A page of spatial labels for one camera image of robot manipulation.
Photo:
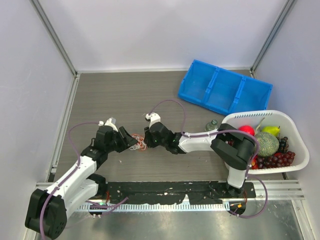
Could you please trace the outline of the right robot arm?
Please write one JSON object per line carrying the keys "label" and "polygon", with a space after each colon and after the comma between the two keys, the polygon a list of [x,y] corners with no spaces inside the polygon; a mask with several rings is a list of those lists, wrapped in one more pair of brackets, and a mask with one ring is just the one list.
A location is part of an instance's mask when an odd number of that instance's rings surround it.
{"label": "right robot arm", "polygon": [[174,155],[215,152],[228,165],[225,190],[233,198],[244,192],[250,164],[260,150],[260,143],[253,135],[237,130],[228,123],[207,132],[174,133],[161,122],[156,122],[144,128],[144,135],[148,148],[161,146]]}

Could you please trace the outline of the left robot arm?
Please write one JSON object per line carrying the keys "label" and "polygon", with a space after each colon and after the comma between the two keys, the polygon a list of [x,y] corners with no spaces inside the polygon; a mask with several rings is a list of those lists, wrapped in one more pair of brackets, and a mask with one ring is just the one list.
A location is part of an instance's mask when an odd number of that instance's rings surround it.
{"label": "left robot arm", "polygon": [[25,227],[55,240],[65,229],[68,218],[90,198],[102,199],[107,192],[106,179],[96,170],[109,153],[121,153],[137,144],[124,127],[101,125],[90,145],[77,154],[75,164],[44,190],[35,189],[30,196]]}

